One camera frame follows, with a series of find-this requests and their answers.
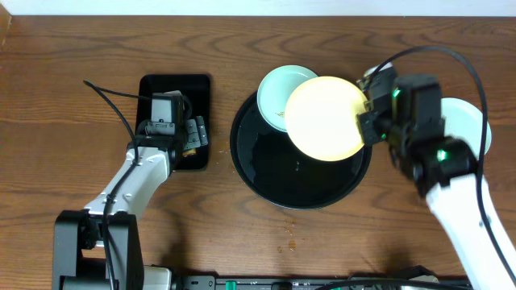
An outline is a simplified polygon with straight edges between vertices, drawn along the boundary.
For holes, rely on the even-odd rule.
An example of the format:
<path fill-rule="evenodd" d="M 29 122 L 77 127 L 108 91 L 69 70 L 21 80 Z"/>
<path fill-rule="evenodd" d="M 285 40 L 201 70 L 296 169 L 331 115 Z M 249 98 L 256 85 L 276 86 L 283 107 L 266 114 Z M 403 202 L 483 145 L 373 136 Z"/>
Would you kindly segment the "light blue plate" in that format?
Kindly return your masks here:
<path fill-rule="evenodd" d="M 441 114 L 445 121 L 444 135 L 464 140 L 478 158 L 481 145 L 482 113 L 467 101 L 445 97 L 441 99 Z"/>
<path fill-rule="evenodd" d="M 300 65 L 284 65 L 269 72 L 261 81 L 256 102 L 262 118 L 275 130 L 286 132 L 285 107 L 291 93 L 304 82 L 318 77 Z"/>

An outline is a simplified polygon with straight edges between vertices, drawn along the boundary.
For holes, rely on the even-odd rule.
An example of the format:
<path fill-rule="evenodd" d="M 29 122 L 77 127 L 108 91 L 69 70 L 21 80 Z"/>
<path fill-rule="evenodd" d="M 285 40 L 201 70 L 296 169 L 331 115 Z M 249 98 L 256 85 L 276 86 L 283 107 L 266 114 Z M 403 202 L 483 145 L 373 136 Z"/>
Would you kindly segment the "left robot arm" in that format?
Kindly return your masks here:
<path fill-rule="evenodd" d="M 146 266 L 138 220 L 186 152 L 207 144 L 203 119 L 180 91 L 154 93 L 126 159 L 83 209 L 64 210 L 53 238 L 54 289 L 174 289 L 166 267 Z"/>

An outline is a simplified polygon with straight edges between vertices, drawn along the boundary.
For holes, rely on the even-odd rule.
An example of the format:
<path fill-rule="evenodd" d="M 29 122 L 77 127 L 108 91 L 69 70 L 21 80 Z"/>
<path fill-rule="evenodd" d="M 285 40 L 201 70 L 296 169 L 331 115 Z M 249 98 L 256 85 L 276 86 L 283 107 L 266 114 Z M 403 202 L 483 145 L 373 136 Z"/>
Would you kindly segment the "yellow plate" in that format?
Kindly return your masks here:
<path fill-rule="evenodd" d="M 365 102 L 365 95 L 350 81 L 338 77 L 310 79 L 287 101 L 287 134 L 311 158 L 345 160 L 364 146 L 358 116 L 365 112 Z"/>

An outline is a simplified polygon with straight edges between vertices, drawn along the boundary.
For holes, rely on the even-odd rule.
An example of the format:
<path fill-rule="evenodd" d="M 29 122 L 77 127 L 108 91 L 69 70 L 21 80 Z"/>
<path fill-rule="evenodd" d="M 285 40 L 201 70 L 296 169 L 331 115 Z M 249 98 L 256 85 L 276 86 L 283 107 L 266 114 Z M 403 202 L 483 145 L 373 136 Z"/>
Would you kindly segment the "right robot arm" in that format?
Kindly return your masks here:
<path fill-rule="evenodd" d="M 489 138 L 472 104 L 443 97 L 437 79 L 369 69 L 358 81 L 368 94 L 357 117 L 366 146 L 386 141 L 395 168 L 412 180 L 454 246 L 475 289 L 515 287 L 515 248 L 478 179 L 481 143 Z"/>

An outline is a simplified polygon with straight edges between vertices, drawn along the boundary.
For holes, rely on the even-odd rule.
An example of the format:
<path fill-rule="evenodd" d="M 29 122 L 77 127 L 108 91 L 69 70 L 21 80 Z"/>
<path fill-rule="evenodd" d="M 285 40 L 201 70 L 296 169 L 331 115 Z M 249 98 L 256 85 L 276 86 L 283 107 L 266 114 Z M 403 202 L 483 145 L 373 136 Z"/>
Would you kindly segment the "green yellow sponge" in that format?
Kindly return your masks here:
<path fill-rule="evenodd" d="M 189 157 L 189 156 L 193 156 L 193 155 L 196 155 L 196 154 L 197 154 L 197 149 L 193 148 L 193 149 L 189 149 L 188 151 L 184 151 L 182 153 L 182 156 L 183 157 Z"/>

